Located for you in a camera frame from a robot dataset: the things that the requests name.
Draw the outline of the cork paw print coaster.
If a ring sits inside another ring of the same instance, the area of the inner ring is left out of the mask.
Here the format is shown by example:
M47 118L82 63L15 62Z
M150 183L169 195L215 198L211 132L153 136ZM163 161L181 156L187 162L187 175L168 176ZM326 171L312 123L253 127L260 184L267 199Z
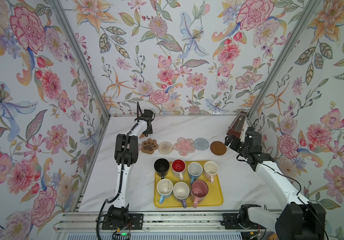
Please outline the cork paw print coaster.
M141 152L152 155L158 148L159 145L156 140L148 139L142 142Z

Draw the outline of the brown wooden round coaster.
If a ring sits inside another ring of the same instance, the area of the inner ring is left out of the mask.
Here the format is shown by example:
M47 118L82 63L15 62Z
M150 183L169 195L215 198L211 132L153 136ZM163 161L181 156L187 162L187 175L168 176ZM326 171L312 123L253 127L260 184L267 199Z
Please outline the brown wooden round coaster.
M222 156L226 153L227 147L224 143L220 141L214 141L210 145L210 150L213 154L217 156Z

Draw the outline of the white embroidered round coaster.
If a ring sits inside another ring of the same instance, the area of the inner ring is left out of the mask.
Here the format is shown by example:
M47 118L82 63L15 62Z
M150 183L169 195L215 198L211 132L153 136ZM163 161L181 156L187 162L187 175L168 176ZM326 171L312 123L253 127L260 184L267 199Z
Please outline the white embroidered round coaster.
M158 151L162 155L170 155L173 151L173 144L170 142L162 142L159 144Z

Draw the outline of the cream mug pink handle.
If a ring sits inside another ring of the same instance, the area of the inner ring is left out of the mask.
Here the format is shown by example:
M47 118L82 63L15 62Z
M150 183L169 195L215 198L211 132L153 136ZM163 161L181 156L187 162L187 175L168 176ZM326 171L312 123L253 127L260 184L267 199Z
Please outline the cream mug pink handle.
M207 161L204 164L203 174L205 178L209 180L210 183L215 182L215 177L217 176L218 171L219 171L219 166L217 165L217 163L213 161Z

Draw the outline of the pink flower coaster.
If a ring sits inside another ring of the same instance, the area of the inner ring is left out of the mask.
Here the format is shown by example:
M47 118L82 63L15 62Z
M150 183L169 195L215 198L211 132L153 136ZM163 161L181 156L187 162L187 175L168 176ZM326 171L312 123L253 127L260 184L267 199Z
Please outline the pink flower coaster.
M177 142L173 145L173 149L178 151L181 156L187 156L188 154L196 151L194 140L183 137L177 139Z

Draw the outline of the grey round coaster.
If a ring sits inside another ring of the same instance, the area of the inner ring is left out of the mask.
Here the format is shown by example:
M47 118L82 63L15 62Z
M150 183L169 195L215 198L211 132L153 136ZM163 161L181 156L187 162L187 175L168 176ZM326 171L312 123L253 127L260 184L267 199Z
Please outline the grey round coaster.
M194 140L194 147L198 151L205 151L210 147L209 141L205 138L197 138Z

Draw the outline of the black mug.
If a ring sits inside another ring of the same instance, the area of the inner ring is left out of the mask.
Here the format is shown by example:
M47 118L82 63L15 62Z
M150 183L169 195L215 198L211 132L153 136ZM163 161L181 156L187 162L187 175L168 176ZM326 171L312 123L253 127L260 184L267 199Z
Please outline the black mug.
M154 163L154 169L157 176L165 179L170 169L170 162L167 159L157 159Z

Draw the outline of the white mug light-blue handle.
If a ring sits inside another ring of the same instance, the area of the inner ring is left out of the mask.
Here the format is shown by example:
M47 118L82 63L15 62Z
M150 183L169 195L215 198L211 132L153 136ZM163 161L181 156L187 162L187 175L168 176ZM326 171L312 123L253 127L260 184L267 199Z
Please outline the white mug light-blue handle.
M157 184L157 192L160 194L159 204L163 204L164 201L172 195L173 183L168 179L162 179Z

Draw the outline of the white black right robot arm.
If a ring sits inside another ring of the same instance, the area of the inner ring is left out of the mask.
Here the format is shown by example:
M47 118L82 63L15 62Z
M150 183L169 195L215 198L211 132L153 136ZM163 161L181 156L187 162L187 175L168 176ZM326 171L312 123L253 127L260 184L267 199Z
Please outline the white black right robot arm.
M238 153L237 160L246 162L266 183L280 204L276 214L256 204L244 204L238 211L238 224L244 228L260 225L275 233L280 240L328 239L326 211L311 203L292 185L294 179L284 175L270 154L262 151L262 135L248 127L242 140L240 134L229 130L224 144Z

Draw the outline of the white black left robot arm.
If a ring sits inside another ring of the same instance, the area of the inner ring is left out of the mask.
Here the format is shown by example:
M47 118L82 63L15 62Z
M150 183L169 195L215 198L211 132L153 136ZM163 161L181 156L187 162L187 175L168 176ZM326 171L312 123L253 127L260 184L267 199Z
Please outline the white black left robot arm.
M139 158L139 138L141 135L148 136L153 133L154 119L155 113L148 109L142 110L137 102L135 124L127 133L117 135L114 158L117 163L118 181L115 196L104 201L96 219L97 231L104 224L115 228L129 225L129 186L133 165Z

